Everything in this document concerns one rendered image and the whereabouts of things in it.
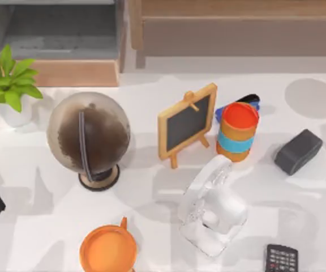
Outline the wooden framed blackboard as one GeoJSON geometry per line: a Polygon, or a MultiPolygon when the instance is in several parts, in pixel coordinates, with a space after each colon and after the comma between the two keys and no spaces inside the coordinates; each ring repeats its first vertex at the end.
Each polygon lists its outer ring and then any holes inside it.
{"type": "Polygon", "coordinates": [[[169,159],[172,169],[178,167],[178,153],[189,145],[200,142],[208,148],[205,135],[211,130],[217,85],[209,85],[185,93],[183,99],[162,111],[157,118],[158,156],[169,159]]]}

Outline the orange and blue can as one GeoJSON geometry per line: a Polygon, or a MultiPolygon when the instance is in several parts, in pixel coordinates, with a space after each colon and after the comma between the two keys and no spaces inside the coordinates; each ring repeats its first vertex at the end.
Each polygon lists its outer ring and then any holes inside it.
{"type": "Polygon", "coordinates": [[[245,160],[253,144],[258,123],[258,111],[248,103],[234,102],[224,107],[217,133],[217,153],[232,162],[245,160]]]}

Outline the brown globe on stand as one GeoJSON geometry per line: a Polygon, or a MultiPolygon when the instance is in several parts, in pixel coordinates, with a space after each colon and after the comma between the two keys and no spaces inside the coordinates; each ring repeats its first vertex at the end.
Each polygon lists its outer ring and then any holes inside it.
{"type": "Polygon", "coordinates": [[[131,139],[123,108],[99,92],[79,92],[52,111],[46,137],[54,157],[78,174],[83,187],[104,191],[119,179],[119,161],[131,139]]]}

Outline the white desk fan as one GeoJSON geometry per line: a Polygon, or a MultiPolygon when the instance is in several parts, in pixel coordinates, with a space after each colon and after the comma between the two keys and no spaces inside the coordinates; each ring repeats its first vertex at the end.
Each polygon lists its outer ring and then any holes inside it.
{"type": "Polygon", "coordinates": [[[209,257],[220,255],[247,220],[247,205],[225,185],[232,166],[223,155],[211,159],[178,207],[181,235],[209,257]]]}

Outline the blue and black stapler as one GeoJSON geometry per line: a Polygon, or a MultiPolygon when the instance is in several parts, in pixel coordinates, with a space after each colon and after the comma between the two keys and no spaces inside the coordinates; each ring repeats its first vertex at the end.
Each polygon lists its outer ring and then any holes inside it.
{"type": "MultiPolygon", "coordinates": [[[[249,94],[249,95],[246,95],[238,100],[236,100],[236,102],[241,102],[241,103],[246,103],[246,104],[250,104],[252,107],[254,107],[257,111],[260,110],[260,97],[255,94],[255,93],[252,93],[252,94],[249,94]]],[[[221,121],[221,116],[222,116],[222,112],[223,110],[227,107],[224,106],[224,107],[221,107],[221,108],[218,108],[215,110],[215,119],[218,123],[220,123],[221,121]]]]}

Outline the pale wooden drawer front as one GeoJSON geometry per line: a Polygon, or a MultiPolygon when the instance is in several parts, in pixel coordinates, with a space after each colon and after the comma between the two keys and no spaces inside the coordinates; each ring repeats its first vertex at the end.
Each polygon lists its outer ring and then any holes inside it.
{"type": "Polygon", "coordinates": [[[40,87],[117,87],[119,62],[106,59],[38,59],[31,68],[40,87]]]}

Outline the orange cup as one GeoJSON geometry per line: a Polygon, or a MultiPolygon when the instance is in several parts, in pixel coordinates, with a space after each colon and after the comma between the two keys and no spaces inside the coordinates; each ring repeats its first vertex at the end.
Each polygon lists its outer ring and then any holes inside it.
{"type": "Polygon", "coordinates": [[[138,248],[127,230],[127,218],[119,225],[105,225],[83,240],[79,259],[84,272],[135,272],[138,248]]]}

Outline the wooden cupboard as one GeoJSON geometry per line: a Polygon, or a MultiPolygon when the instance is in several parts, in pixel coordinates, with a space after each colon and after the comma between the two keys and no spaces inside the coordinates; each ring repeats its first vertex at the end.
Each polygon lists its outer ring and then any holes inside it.
{"type": "Polygon", "coordinates": [[[155,57],[326,57],[326,0],[127,0],[139,63],[155,57]]]}

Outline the dark grey speaker box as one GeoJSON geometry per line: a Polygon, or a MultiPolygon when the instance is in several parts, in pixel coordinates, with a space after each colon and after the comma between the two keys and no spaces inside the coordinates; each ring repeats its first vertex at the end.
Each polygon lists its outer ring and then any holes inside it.
{"type": "Polygon", "coordinates": [[[323,140],[308,129],[302,130],[276,153],[274,163],[292,176],[313,159],[323,146],[323,140]]]}

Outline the pulled-out drawer grey inside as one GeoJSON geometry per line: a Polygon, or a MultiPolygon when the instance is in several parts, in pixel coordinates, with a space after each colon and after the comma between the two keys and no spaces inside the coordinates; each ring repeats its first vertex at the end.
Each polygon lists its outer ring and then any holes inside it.
{"type": "Polygon", "coordinates": [[[122,0],[0,0],[0,52],[14,59],[110,60],[120,52],[122,0]]]}

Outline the green potted plant white pot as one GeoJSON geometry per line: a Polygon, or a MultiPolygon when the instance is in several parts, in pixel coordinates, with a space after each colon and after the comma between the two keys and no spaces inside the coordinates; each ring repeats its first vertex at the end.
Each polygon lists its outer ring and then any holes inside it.
{"type": "Polygon", "coordinates": [[[0,52],[0,115],[11,127],[24,126],[32,119],[30,98],[40,100],[42,92],[35,86],[38,71],[32,68],[36,60],[15,60],[6,45],[0,52]]]}

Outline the black calculator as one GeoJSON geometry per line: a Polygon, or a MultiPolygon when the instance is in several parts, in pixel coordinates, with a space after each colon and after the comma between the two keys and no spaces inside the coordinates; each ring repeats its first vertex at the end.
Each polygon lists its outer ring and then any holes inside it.
{"type": "Polygon", "coordinates": [[[265,272],[298,272],[298,251],[291,247],[268,244],[265,255],[265,272]]]}

